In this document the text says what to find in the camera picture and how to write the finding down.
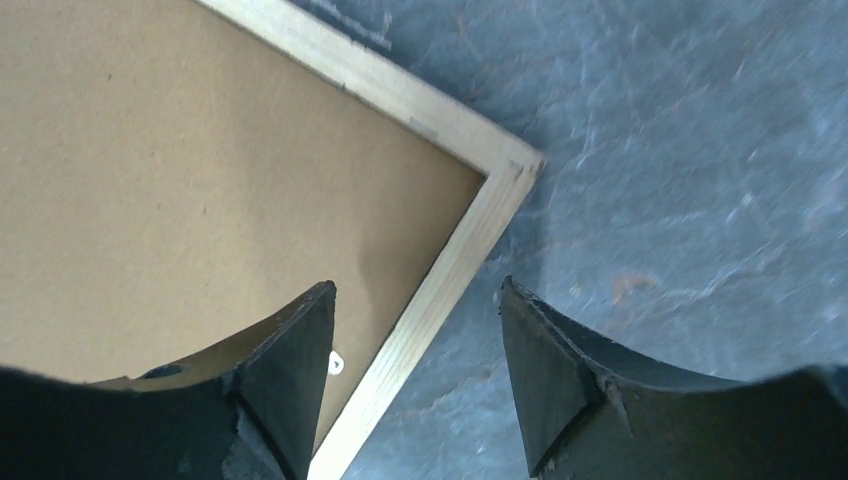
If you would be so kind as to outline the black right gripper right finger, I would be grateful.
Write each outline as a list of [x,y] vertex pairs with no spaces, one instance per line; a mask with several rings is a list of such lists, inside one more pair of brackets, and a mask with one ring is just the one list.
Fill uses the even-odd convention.
[[643,355],[506,278],[503,344],[533,479],[843,479],[847,369],[753,381]]

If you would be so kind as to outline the brown backing board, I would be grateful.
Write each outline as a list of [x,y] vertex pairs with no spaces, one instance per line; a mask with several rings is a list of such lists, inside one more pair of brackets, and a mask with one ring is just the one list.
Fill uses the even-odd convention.
[[137,377],[338,290],[324,436],[481,175],[192,1],[1,5],[1,360]]

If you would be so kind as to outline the wooden picture frame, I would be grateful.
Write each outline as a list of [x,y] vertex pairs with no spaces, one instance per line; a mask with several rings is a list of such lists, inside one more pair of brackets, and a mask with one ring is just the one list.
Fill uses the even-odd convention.
[[204,5],[484,177],[313,456],[309,478],[339,479],[516,214],[545,159],[496,123],[289,1]]

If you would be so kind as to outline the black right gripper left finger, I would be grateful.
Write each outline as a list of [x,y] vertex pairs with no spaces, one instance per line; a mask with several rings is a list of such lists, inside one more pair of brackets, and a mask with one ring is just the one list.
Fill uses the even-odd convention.
[[1,371],[5,479],[304,479],[336,288],[141,377],[71,383]]

